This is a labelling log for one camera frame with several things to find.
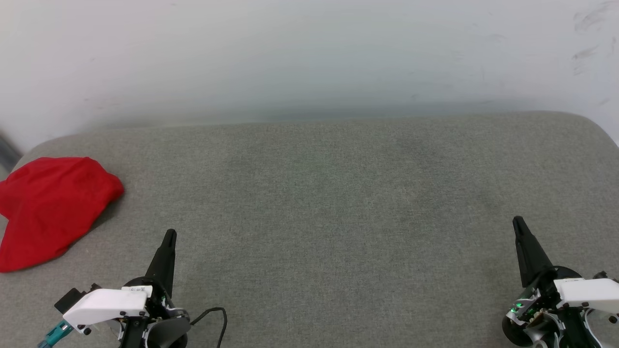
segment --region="red fabric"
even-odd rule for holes
[[[120,180],[88,157],[43,157],[11,173],[0,182],[0,214],[9,219],[0,272],[61,256],[123,192]]]

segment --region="wire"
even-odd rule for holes
[[[213,307],[213,308],[209,308],[206,311],[204,311],[202,314],[200,314],[194,321],[192,321],[190,324],[191,326],[194,326],[198,321],[200,321],[200,319],[204,318],[205,315],[209,314],[212,311],[221,311],[223,313],[223,327],[222,327],[222,333],[219,334],[219,341],[217,341],[217,348],[219,348],[222,345],[222,339],[223,339],[223,334],[226,332],[226,326],[228,326],[228,316],[226,315],[226,309],[224,309],[224,307]]]

